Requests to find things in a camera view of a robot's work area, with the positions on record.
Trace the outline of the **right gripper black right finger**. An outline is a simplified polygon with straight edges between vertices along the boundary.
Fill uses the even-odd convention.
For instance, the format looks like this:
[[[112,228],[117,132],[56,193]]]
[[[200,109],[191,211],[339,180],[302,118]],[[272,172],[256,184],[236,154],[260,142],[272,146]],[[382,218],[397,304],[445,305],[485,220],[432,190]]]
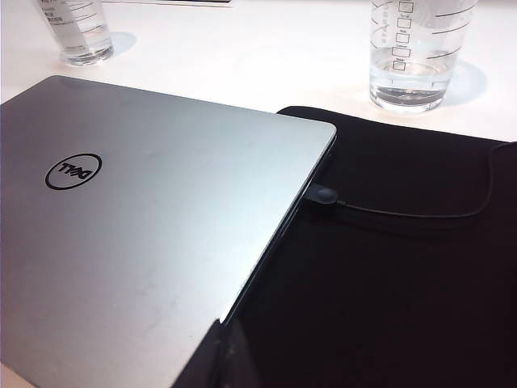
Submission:
[[[259,375],[242,325],[231,327],[225,353],[224,387],[259,387]]]

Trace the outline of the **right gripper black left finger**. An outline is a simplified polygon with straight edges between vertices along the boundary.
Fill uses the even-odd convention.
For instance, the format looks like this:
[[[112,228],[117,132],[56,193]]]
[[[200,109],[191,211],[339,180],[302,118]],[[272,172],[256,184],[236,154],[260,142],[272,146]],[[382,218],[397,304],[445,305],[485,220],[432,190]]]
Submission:
[[[216,371],[221,359],[225,329],[217,319],[172,385],[173,388],[214,387]]]

